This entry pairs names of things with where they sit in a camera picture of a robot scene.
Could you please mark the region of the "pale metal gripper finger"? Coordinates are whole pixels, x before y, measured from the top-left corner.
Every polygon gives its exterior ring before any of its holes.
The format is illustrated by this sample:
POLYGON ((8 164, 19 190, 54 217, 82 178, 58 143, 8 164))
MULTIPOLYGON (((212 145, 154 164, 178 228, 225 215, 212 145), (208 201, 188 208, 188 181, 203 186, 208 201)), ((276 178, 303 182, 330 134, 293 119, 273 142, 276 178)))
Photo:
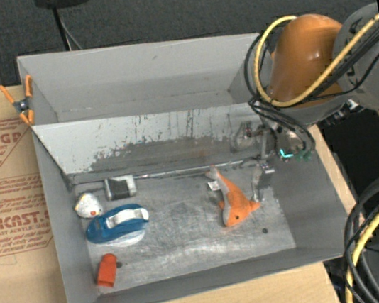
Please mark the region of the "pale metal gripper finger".
POLYGON ((252 171, 251 187, 253 201, 264 202, 265 190, 271 187, 271 179, 275 173, 275 168, 268 162, 260 162, 256 164, 252 171))
POLYGON ((245 150, 257 145, 262 135, 262 127, 256 126, 254 128, 251 121, 241 123, 232 138, 234 150, 245 150))

